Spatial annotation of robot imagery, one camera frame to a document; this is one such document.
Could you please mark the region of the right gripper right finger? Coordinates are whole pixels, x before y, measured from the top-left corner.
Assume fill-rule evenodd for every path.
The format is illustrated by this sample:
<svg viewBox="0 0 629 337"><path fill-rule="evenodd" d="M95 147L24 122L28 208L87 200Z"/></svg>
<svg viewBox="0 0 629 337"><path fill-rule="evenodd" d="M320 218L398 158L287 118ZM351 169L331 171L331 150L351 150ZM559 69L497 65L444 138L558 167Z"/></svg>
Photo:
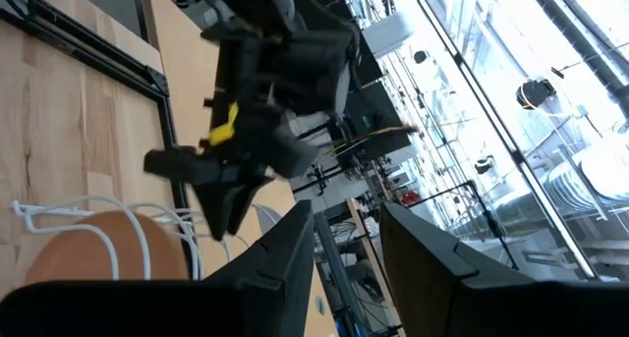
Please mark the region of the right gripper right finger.
<svg viewBox="0 0 629 337"><path fill-rule="evenodd" d="M537 281L397 203L379 212L383 265L407 335L628 337L627 284Z"/></svg>

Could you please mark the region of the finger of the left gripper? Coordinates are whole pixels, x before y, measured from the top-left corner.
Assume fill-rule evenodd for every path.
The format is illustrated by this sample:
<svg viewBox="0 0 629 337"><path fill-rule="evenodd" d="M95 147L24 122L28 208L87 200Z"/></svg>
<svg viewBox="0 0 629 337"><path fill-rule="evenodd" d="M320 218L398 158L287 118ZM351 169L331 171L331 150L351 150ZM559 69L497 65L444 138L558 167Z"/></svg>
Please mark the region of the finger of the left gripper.
<svg viewBox="0 0 629 337"><path fill-rule="evenodd" d="M237 234L258 190L271 182L266 176L248 178L232 200L228 233Z"/></svg>
<svg viewBox="0 0 629 337"><path fill-rule="evenodd" d="M194 192L214 240L238 232L246 213L244 186L209 183L194 186Z"/></svg>

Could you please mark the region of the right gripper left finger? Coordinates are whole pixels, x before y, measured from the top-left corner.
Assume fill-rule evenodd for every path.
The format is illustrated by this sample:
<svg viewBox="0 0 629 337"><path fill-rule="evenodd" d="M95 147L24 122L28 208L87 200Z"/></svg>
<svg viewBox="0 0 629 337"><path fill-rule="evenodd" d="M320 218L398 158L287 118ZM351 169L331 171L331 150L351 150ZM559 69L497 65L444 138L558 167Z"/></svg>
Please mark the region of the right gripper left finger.
<svg viewBox="0 0 629 337"><path fill-rule="evenodd" d="M4 336L301 336L314 273L314 218L297 202L202 281L52 281L1 303Z"/></svg>

